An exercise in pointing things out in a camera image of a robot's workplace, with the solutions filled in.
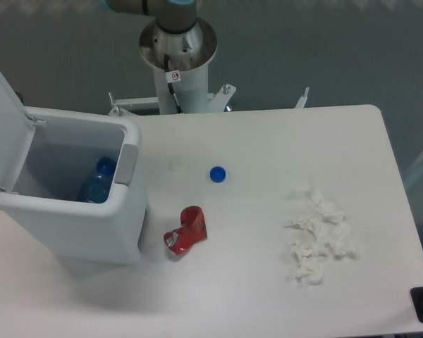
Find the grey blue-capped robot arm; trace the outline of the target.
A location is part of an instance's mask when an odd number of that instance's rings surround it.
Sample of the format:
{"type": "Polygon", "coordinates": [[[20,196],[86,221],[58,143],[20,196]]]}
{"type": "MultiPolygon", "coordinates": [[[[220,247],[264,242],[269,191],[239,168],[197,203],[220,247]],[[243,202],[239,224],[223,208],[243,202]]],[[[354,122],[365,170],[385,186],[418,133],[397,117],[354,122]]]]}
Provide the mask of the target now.
{"type": "Polygon", "coordinates": [[[197,15],[196,1],[102,1],[116,13],[153,17],[139,39],[148,64],[161,70],[195,70],[216,54],[217,37],[211,25],[197,15]]]}

